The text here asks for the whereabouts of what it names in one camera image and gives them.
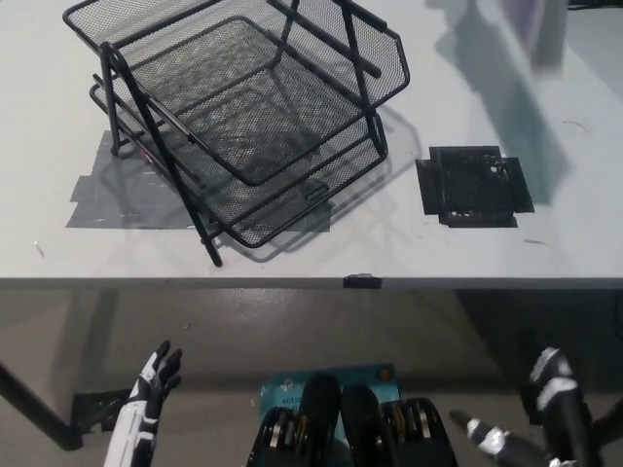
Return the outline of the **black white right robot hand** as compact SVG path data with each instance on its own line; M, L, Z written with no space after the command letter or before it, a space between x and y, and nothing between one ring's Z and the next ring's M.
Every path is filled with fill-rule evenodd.
M536 390L544 449L463 411L451 411L450 419L498 466L601 466L592 419L563 351L545 348L531 370L530 382Z

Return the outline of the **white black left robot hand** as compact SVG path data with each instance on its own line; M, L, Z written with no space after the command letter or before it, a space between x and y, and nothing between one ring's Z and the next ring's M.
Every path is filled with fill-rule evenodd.
M104 467L152 464L164 402L181 381L182 350L169 350L170 341L163 341L140 371L119 412Z

